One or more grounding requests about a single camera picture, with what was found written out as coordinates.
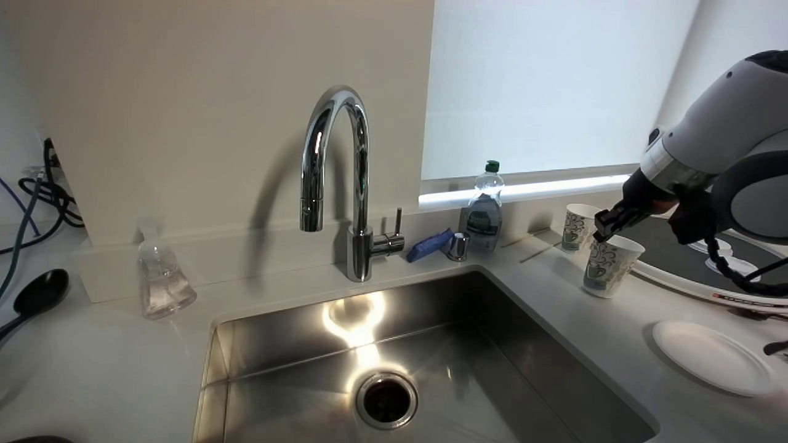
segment countertop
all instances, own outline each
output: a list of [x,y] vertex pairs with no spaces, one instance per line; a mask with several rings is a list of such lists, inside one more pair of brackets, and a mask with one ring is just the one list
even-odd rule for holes
[[372,289],[432,280],[486,269],[529,305],[573,351],[606,372],[658,421],[652,441],[786,441],[788,365],[766,360],[778,389],[741,398],[711,389],[670,365],[652,345],[661,319],[686,319],[720,329],[748,350],[786,339],[781,317],[744,319],[629,276],[610,301],[578,289],[578,257],[539,238],[507,243],[491,259],[464,264],[429,257],[374,264],[372,284],[348,284],[336,265],[291,265],[244,277],[194,286],[187,309],[146,319],[135,297],[88,297],[72,269],[67,301],[18,329],[0,346],[0,441],[55,433],[83,443],[191,441],[203,369],[211,324],[228,317],[280,309]]

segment plate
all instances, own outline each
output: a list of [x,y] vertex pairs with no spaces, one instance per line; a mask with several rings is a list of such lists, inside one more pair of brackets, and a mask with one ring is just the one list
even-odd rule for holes
[[736,397],[774,392],[770,369],[741,341],[695,322],[658,322],[654,345],[700,382]]

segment chrome faucet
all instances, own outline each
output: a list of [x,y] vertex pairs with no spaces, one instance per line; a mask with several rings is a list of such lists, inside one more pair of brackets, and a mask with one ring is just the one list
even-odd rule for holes
[[374,254],[396,254],[403,249],[403,236],[400,233],[401,212],[396,210],[395,233],[381,241],[372,238],[366,228],[366,199],[370,199],[370,130],[366,110],[356,92],[348,87],[329,88],[316,103],[310,126],[306,130],[300,151],[300,232],[322,228],[322,158],[329,141],[329,127],[340,108],[348,110],[355,143],[355,218],[348,233],[348,277],[370,280],[370,260]]

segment drain strainer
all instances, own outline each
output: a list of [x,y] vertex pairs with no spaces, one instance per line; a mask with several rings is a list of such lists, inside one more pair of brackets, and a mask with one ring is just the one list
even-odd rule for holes
[[374,428],[401,428],[416,415],[418,397],[413,383],[396,372],[370,373],[356,393],[355,408]]

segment sink basin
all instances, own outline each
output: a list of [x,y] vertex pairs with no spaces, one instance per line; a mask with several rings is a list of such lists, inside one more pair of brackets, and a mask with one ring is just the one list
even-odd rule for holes
[[654,426],[483,270],[214,324],[194,441],[604,441]]

